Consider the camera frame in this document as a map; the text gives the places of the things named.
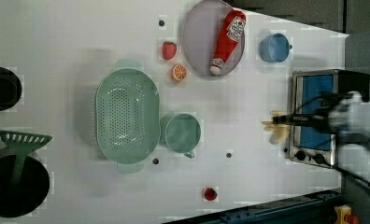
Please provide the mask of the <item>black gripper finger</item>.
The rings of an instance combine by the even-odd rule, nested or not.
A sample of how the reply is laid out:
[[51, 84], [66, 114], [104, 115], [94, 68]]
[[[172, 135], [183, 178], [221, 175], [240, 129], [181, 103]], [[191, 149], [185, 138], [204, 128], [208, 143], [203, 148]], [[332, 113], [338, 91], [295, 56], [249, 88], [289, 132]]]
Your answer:
[[273, 123], [275, 125], [294, 125], [294, 122], [291, 119], [273, 119]]
[[273, 120], [291, 120], [294, 117], [294, 114], [281, 115], [272, 117]]

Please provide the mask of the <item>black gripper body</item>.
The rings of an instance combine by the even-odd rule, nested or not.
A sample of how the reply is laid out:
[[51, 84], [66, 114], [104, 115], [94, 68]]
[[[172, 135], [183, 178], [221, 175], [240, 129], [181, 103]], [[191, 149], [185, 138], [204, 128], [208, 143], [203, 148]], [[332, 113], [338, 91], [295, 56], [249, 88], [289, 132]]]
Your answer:
[[310, 127], [318, 133], [332, 133], [329, 114], [331, 107], [317, 108], [311, 114], [295, 114], [293, 116], [294, 126]]

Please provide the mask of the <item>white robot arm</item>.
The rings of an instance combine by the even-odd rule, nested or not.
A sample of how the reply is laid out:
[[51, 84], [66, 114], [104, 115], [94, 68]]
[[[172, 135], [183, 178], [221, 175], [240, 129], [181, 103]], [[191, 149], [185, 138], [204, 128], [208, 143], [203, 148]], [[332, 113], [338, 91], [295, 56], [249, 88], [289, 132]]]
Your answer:
[[320, 133], [336, 135], [341, 138], [342, 145], [360, 145], [370, 153], [370, 102], [364, 102], [357, 91], [350, 91], [343, 97], [323, 94], [320, 99], [331, 99], [331, 104], [312, 113], [274, 115], [268, 124], [279, 128], [311, 127]]

